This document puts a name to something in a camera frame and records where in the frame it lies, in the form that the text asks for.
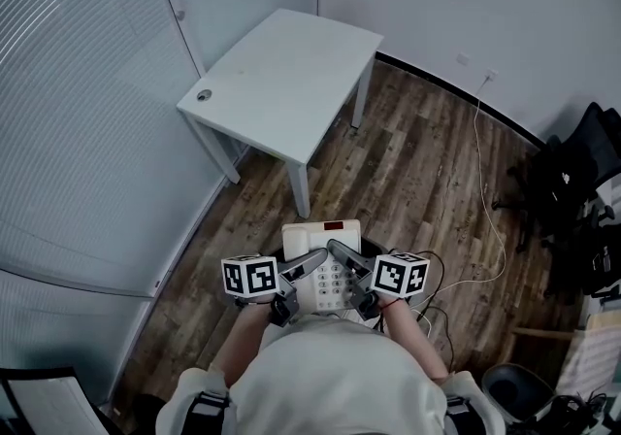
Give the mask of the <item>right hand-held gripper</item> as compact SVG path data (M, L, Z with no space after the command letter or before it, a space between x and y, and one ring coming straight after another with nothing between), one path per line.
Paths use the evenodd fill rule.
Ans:
M409 299L425 287L430 260L410 252L364 257L348 245L330 239L327 251L354 275L349 303L362 320L380 314L380 294L393 299Z

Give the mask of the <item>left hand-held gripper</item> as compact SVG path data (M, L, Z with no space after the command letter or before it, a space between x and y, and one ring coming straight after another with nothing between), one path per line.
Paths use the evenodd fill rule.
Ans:
M289 261L273 256L241 255L221 260L224 291L238 306L268 304L271 323L285 326L300 306L293 282L311 275L327 259L325 248L310 251Z

